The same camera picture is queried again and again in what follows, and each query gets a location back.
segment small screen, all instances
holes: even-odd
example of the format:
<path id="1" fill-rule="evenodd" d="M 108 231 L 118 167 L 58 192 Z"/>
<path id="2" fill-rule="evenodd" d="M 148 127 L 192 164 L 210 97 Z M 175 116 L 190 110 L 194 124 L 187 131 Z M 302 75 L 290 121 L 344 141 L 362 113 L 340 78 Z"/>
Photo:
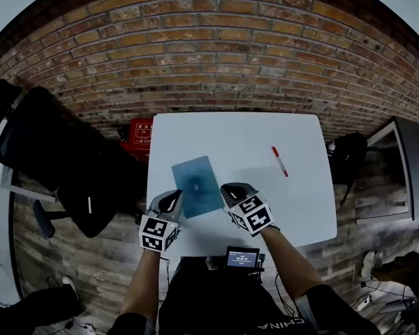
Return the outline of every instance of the small screen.
<path id="1" fill-rule="evenodd" d="M 257 256 L 257 253 L 230 251 L 228 253 L 227 266 L 254 268 Z"/>

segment blue cloth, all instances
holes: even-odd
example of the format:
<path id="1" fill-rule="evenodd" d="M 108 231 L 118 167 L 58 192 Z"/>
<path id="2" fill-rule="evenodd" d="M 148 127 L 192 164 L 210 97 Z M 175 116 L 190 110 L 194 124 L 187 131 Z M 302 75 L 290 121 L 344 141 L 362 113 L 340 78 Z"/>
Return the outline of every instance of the blue cloth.
<path id="1" fill-rule="evenodd" d="M 224 206 L 222 196 L 207 156 L 172 166 L 175 184 L 183 190 L 183 212 L 196 217 Z"/>

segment red box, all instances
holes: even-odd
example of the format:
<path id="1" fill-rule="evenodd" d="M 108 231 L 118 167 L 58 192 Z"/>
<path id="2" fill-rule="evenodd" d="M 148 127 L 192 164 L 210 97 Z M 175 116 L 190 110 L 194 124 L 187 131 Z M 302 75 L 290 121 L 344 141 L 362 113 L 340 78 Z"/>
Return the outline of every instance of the red box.
<path id="1" fill-rule="evenodd" d="M 153 123 L 153 118 L 132 119 L 128 142 L 120 142 L 124 150 L 146 164 L 149 163 Z"/>

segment sneaker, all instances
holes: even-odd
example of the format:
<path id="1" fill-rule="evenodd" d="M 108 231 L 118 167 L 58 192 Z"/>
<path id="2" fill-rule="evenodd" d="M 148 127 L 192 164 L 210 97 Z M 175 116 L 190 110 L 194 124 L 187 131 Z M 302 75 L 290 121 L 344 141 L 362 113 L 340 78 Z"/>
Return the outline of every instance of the sneaker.
<path id="1" fill-rule="evenodd" d="M 76 291 L 75 284 L 73 283 L 73 281 L 71 280 L 71 278 L 69 278 L 67 276 L 63 277 L 62 278 L 62 284 L 71 286 L 72 289 L 75 291 L 76 297 L 78 298 L 78 301 L 79 301 L 78 292 Z"/>
<path id="2" fill-rule="evenodd" d="M 371 276 L 371 270 L 376 265 L 376 252 L 370 251 L 366 254 L 363 260 L 363 268 L 360 272 L 362 278 L 369 278 Z"/>

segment wooden floor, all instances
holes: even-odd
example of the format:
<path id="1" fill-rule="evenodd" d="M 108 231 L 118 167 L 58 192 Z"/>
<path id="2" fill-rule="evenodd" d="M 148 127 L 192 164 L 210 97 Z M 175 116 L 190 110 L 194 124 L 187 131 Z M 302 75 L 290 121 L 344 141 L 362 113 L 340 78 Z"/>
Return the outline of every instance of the wooden floor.
<path id="1" fill-rule="evenodd" d="M 21 177 L 27 184 L 29 180 Z M 337 202 L 338 235 L 334 239 L 301 247 L 300 251 L 315 265 L 323 279 L 330 284 L 350 305 L 370 289 L 360 287 L 359 272 L 362 259 L 369 250 L 383 253 L 385 261 L 396 255 L 416 249 L 419 251 L 419 220 L 397 221 L 378 225 L 355 224 L 356 207 L 363 206 L 363 197 L 369 197 L 373 187 L 384 187 L 390 180 L 385 175 L 369 175 L 359 178 L 346 204 L 339 207 L 346 187 L 335 186 Z M 61 209 L 59 204 L 47 205 L 49 209 Z M 32 212 L 32 200 L 16 197 L 15 202 L 15 252 L 17 269 L 25 295 L 46 288 L 47 277 L 60 281 L 62 276 L 71 277 L 76 284 L 85 305 L 85 312 L 78 318 L 80 322 L 90 322 L 97 332 L 107 332 L 115 321 L 119 307 L 137 267 L 142 249 L 138 245 L 138 226 L 130 216 L 114 218 L 99 236 L 88 239 L 83 236 L 70 220 L 54 221 L 56 235 L 52 239 L 43 237 Z M 171 260 L 171 275 L 178 260 Z M 274 286 L 276 269 L 270 260 L 262 276 L 264 287 L 272 294 L 282 308 Z M 368 283 L 377 286 L 377 282 Z M 284 292 L 281 283 L 280 291 Z M 164 299 L 168 284 L 166 263 L 162 261 L 160 275 L 160 301 Z M 382 283 L 381 289 L 401 294 L 402 286 Z M 386 301 L 400 297 L 377 290 L 373 292 L 374 303 L 361 314 L 376 323 L 382 333 L 391 334 L 395 314 L 379 315 L 378 310 Z M 64 327 L 65 322 L 41 327 L 38 334 L 51 334 Z M 75 325 L 65 334 L 86 334 Z"/>

